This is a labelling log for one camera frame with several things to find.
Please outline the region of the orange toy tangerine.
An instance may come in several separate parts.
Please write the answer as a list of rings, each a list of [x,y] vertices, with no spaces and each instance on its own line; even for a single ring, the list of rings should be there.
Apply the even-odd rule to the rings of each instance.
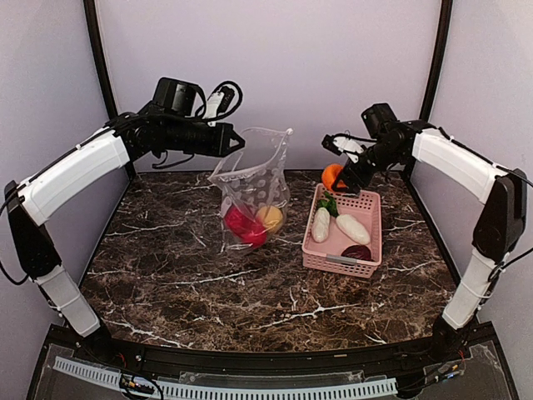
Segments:
[[[332,185],[341,173],[343,166],[338,163],[328,165],[321,174],[321,181],[325,188],[332,190]]]

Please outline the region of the green toy leaf vegetable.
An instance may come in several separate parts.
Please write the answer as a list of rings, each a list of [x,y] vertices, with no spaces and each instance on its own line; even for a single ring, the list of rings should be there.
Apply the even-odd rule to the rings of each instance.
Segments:
[[[336,199],[329,192],[324,192],[324,196],[324,198],[321,198],[317,202],[317,207],[324,208],[331,217],[338,217],[339,212],[337,210]]]

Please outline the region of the white toy radish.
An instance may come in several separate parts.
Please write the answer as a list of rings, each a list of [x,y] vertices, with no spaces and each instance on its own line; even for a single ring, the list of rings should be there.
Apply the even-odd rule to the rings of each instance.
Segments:
[[[355,243],[367,245],[371,242],[370,233],[366,230],[365,226],[352,215],[340,214],[336,218],[336,225]]]
[[[315,242],[323,243],[329,236],[331,215],[325,207],[319,207],[311,225],[311,235]]]

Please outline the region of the clear zip top bag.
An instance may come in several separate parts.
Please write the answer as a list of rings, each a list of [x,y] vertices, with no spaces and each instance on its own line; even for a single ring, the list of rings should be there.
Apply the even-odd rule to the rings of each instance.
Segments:
[[[249,218],[256,218],[261,207],[272,205],[282,210],[283,225],[285,224],[291,199],[285,179],[285,166],[293,133],[291,128],[277,131],[249,127],[241,131],[240,136],[246,141],[245,147],[223,158],[208,178],[222,193],[219,215],[224,251],[249,253],[259,248],[242,243],[226,227],[223,217],[230,206],[236,206]],[[279,231],[275,234],[267,232],[267,240],[263,245]]]

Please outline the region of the dark red toy beet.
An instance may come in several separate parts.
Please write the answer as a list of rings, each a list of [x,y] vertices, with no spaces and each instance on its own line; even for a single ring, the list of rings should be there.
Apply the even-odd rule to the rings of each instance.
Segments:
[[[346,248],[341,256],[344,258],[354,258],[362,261],[372,261],[371,250],[365,245],[352,245]]]

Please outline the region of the yellow toy lemon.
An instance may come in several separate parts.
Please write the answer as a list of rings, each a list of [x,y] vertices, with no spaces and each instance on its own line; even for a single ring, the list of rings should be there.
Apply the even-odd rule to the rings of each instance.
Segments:
[[[269,234],[277,233],[284,223],[282,210],[272,205],[261,207],[256,213],[256,218]]]

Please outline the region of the red toy apple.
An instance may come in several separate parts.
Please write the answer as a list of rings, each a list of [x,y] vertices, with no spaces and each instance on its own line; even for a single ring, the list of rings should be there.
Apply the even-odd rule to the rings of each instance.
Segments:
[[[236,206],[230,206],[223,217],[226,227],[242,243],[259,248],[267,241],[267,230],[256,218],[249,218]]]

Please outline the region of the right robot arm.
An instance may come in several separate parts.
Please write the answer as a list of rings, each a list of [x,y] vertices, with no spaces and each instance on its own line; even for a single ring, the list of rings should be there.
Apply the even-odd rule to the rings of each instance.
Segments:
[[[368,139],[341,132],[322,140],[325,149],[347,157],[331,184],[333,191],[358,194],[376,173],[414,159],[445,174],[483,206],[466,271],[425,344],[427,357],[441,362],[466,340],[472,318],[514,262],[509,256],[526,229],[527,190],[532,183],[520,169],[492,162],[441,127],[423,120],[400,121],[386,103],[372,105],[361,118]]]

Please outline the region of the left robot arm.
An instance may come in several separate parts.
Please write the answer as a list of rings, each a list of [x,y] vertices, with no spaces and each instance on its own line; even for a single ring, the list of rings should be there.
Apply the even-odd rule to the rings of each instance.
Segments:
[[[152,99],[138,112],[124,112],[60,158],[4,189],[6,212],[18,261],[27,279],[67,320],[84,347],[100,363],[117,357],[117,344],[104,333],[100,317],[62,265],[46,222],[64,204],[100,178],[152,153],[178,151],[224,158],[245,141],[225,119],[242,104],[233,81],[217,85],[210,95],[194,83],[162,77]]]

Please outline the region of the pink plastic basket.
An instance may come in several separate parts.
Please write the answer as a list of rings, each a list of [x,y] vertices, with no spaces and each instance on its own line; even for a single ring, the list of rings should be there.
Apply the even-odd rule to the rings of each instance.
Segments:
[[[327,190],[323,184],[316,185],[307,219],[306,231],[301,245],[303,265],[326,272],[340,273],[356,278],[370,278],[382,261],[381,197],[377,192],[360,191],[356,197],[334,193],[337,211],[354,217],[370,234],[366,247],[370,250],[370,259],[359,260],[344,257],[345,250],[356,243],[343,233],[336,222],[331,220],[329,235],[324,242],[316,242],[311,236],[311,226],[318,203],[324,199]]]

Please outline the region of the left black frame post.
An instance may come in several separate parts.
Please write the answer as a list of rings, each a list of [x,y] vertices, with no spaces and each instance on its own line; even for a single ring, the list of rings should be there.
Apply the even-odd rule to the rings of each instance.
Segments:
[[[92,59],[97,73],[102,100],[106,108],[107,116],[110,119],[113,119],[118,115],[118,111],[102,44],[102,36],[97,15],[97,4],[95,0],[83,0],[82,3],[87,24],[87,33],[92,50]]]

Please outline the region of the black frame post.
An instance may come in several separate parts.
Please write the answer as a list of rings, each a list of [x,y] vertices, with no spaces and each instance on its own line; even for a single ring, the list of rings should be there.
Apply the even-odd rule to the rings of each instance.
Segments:
[[[438,18],[436,40],[431,58],[430,70],[426,82],[426,90],[421,103],[419,119],[429,121],[431,111],[436,99],[436,92],[441,77],[441,69],[446,54],[446,44],[451,25],[452,0],[441,0]]]
[[[102,100],[106,108],[107,116],[110,119],[113,119],[118,115],[118,111],[102,44],[102,36],[97,15],[97,4],[95,0],[83,0],[82,3],[87,24],[87,33],[92,50],[92,59],[97,73]]]

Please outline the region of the black front rail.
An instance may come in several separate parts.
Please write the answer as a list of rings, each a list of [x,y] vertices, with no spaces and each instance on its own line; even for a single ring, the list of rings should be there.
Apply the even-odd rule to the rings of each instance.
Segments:
[[[471,355],[470,347],[495,337],[492,324],[485,322],[475,325],[463,342],[448,350],[431,347],[433,340],[424,337],[388,345],[299,353],[189,350],[112,338],[107,343],[107,355],[113,357],[111,366],[150,378],[176,378],[189,372],[274,376],[356,370],[367,376],[384,373],[402,377],[420,375],[423,368],[434,363],[466,358]]]

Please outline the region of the right black frame post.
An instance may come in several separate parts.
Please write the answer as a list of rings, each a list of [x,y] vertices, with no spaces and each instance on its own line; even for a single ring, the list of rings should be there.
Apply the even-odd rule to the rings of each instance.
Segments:
[[[441,0],[438,18],[436,40],[431,58],[430,70],[426,82],[426,90],[421,103],[419,119],[429,121],[431,111],[436,99],[436,92],[441,77],[441,69],[446,54],[446,44],[451,25],[452,0]]]

